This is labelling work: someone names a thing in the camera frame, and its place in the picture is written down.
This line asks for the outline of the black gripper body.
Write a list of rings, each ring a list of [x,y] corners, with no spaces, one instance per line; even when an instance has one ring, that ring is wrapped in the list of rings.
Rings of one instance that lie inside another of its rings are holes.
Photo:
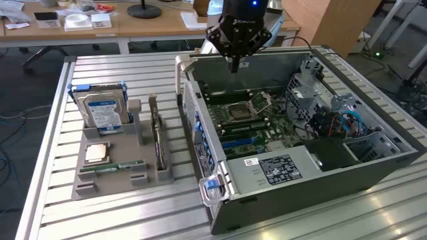
[[[253,29],[256,32],[265,28],[264,15],[267,0],[225,0],[219,21],[220,28],[235,49],[235,28]]]

